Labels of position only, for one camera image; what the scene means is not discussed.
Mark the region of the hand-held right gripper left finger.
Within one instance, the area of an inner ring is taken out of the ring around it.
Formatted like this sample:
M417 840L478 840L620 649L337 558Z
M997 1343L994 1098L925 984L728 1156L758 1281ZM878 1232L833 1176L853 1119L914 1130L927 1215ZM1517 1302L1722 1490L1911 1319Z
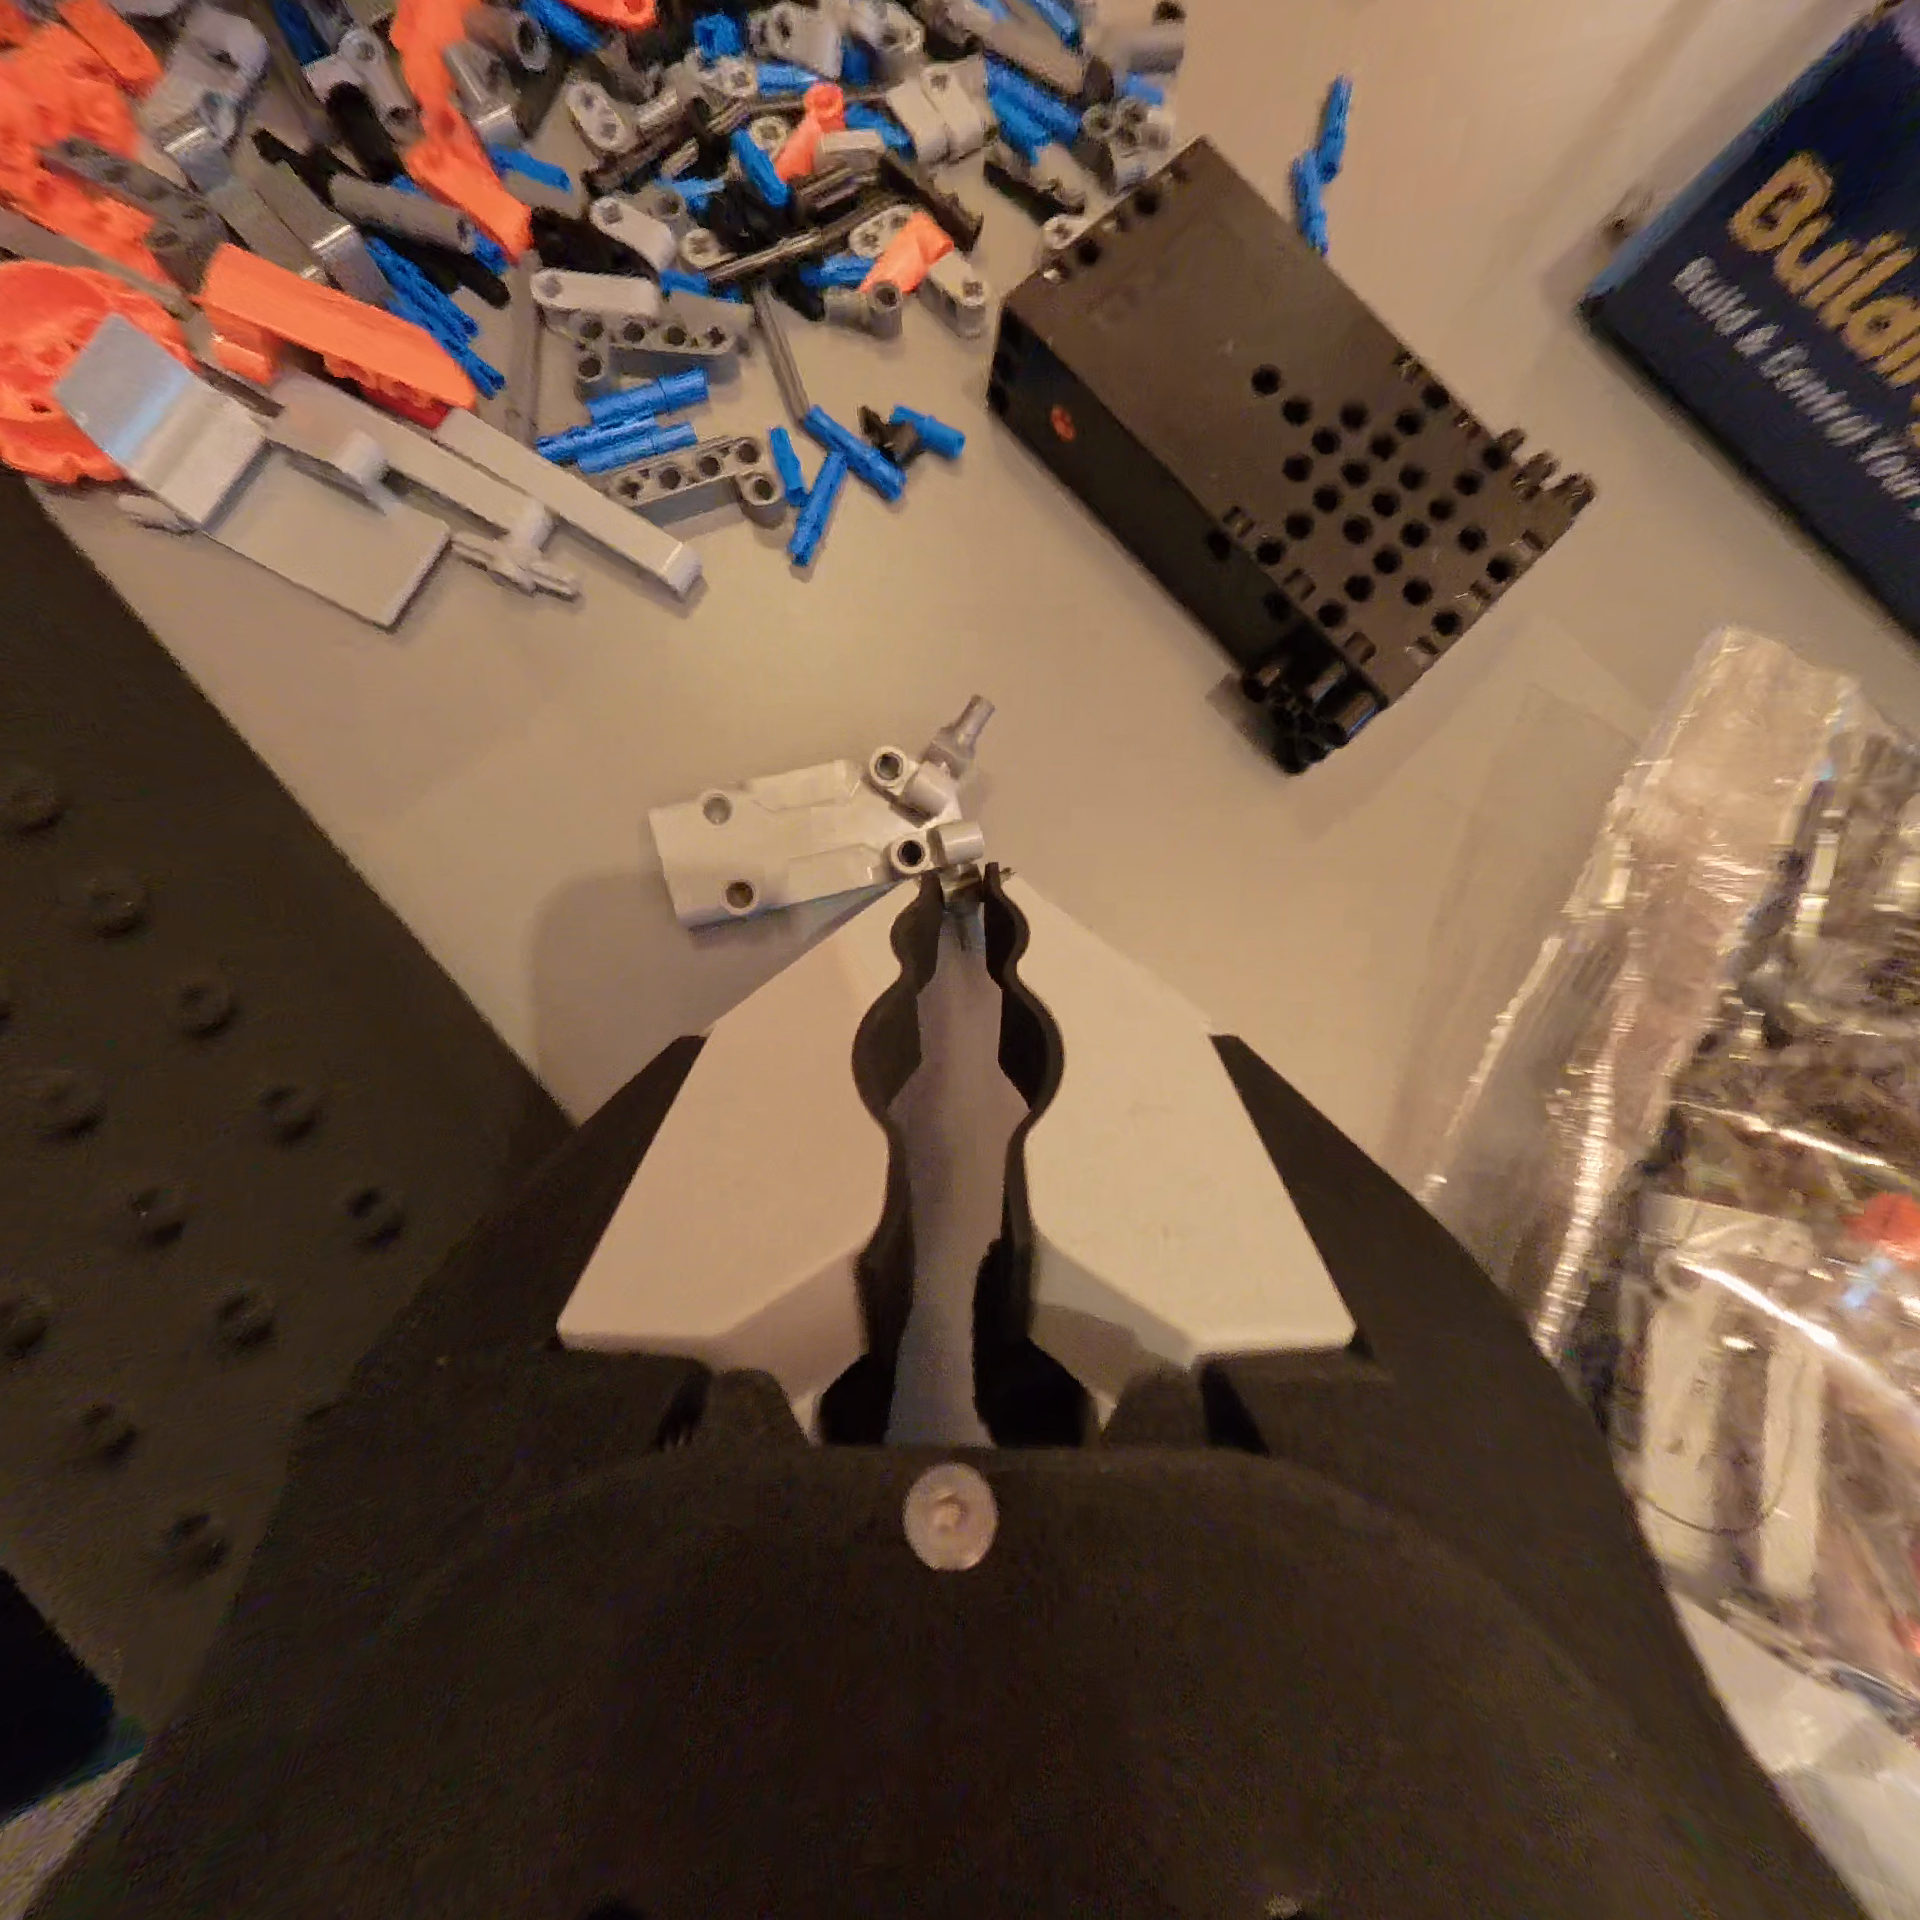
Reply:
M921 884L858 909L706 1030L558 1319L570 1353L766 1374L878 1445L914 1302L889 1136L921 1062Z

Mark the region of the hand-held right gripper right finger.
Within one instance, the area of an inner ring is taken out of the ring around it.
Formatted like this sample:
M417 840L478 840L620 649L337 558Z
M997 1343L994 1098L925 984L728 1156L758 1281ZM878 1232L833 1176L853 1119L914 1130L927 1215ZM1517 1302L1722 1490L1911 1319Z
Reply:
M1029 879L992 872L980 926L1024 1104L980 1268L988 1428L1085 1433L1148 1375L1346 1348L1212 1020Z

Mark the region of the grey panel assembly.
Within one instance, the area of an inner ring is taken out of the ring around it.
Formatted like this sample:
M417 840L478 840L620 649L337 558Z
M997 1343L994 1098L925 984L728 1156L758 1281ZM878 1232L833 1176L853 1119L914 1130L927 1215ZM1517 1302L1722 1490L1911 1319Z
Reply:
M714 927L980 869L968 781L994 713L976 694L921 752L879 745L648 808L677 920Z

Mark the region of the black perforated motor block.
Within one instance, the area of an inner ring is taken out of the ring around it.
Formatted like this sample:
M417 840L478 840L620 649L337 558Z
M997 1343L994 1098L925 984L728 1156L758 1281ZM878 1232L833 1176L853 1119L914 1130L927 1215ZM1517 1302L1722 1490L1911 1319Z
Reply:
M1457 398L1207 136L1045 241L988 405L1232 660L1288 776L1596 500Z

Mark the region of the pile of small building parts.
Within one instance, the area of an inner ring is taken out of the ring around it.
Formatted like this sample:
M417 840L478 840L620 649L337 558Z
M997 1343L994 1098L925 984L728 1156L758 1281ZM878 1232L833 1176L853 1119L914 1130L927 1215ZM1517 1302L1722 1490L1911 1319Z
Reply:
M848 473L962 434L855 426L784 320L980 334L983 181L1068 237L1168 156L1185 5L18 2L5 261L104 272L54 388L134 526L383 633L446 559L574 600L556 540L657 594L717 495L809 568Z

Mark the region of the black dimpled pad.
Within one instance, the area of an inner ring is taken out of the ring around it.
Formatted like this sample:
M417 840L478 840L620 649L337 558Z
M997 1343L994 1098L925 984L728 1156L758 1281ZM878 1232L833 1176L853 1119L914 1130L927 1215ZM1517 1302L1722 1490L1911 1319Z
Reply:
M560 1104L5 478L5 1572L143 1728Z

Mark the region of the large clear parts bag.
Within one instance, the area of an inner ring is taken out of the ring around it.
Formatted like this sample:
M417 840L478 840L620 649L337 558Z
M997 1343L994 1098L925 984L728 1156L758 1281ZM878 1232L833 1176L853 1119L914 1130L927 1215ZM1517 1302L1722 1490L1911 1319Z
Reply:
M1916 730L1710 637L1423 1185L1868 1916L1916 1916L1916 815Z

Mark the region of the cluster of orange wheels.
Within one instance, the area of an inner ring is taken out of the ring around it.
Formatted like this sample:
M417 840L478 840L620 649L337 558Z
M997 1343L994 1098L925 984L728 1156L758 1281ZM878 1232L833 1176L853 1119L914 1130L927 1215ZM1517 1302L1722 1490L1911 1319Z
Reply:
M190 362L185 327L159 302L96 269L46 261L1 262L1 463L61 487L119 481L57 401L57 384L106 320L127 320L178 362Z

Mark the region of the blue robot kit box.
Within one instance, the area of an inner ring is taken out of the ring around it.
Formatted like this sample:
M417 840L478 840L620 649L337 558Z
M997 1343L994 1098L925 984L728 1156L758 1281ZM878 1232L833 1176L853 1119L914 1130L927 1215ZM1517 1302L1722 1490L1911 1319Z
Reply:
M1916 5L1872 7L1577 311L1918 634Z

